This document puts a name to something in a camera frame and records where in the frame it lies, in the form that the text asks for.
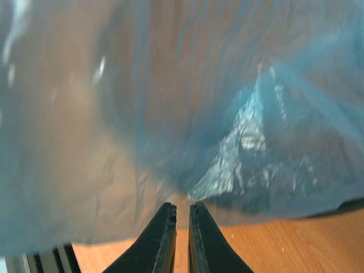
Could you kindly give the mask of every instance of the blue plastic bag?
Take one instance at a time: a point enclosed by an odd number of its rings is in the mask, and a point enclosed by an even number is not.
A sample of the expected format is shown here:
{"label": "blue plastic bag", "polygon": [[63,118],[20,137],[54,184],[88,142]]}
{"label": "blue plastic bag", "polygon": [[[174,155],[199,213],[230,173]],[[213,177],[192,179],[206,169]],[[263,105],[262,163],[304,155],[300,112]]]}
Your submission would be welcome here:
{"label": "blue plastic bag", "polygon": [[0,255],[364,196],[364,2],[3,0]]}

